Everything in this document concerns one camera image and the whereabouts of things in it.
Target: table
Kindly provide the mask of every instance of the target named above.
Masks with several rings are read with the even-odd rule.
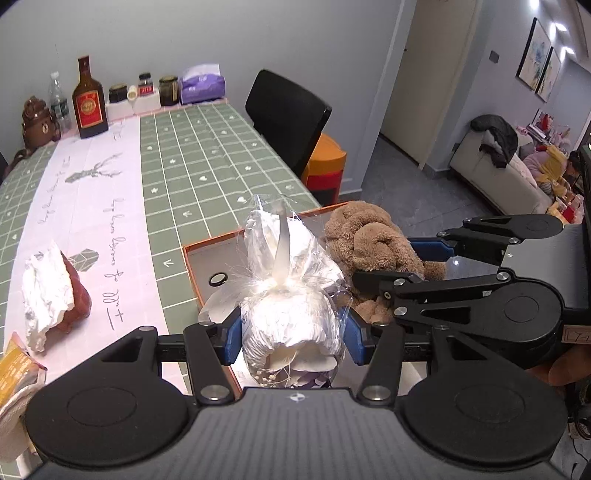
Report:
[[[238,229],[253,194],[287,195],[301,211],[319,207],[227,103],[124,119],[92,139],[40,148],[0,186],[4,345],[13,330],[24,338],[24,261],[50,238],[93,299],[88,319],[48,336],[47,353],[36,355],[50,380],[137,326],[181,333],[199,311],[181,246]],[[164,378],[188,388],[186,366],[172,367]],[[18,475],[14,464],[0,468]]]

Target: plastic water bottle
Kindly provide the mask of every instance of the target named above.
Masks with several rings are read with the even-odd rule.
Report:
[[[53,72],[51,74],[49,105],[51,111],[56,115],[57,122],[60,124],[61,134],[63,135],[72,127],[72,122],[70,121],[68,99],[64,95],[64,92],[61,91],[59,77],[59,72]]]

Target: purple tissue pack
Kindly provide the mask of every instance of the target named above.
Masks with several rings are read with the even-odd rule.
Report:
[[[218,64],[192,67],[183,74],[179,83],[183,105],[216,100],[226,94],[226,79],[220,74]]]

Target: orange stool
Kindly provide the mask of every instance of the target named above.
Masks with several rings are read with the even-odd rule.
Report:
[[[301,181],[324,207],[337,203],[346,159],[347,152],[337,142],[320,134]]]

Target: metal screw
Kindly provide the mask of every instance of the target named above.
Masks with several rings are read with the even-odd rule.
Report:
[[[230,394],[230,391],[223,385],[208,385],[201,389],[201,396],[211,400],[223,400]]]
[[[387,398],[390,398],[390,395],[392,395],[390,389],[383,387],[382,385],[370,385],[365,387],[361,394],[368,400],[372,401],[386,400]]]

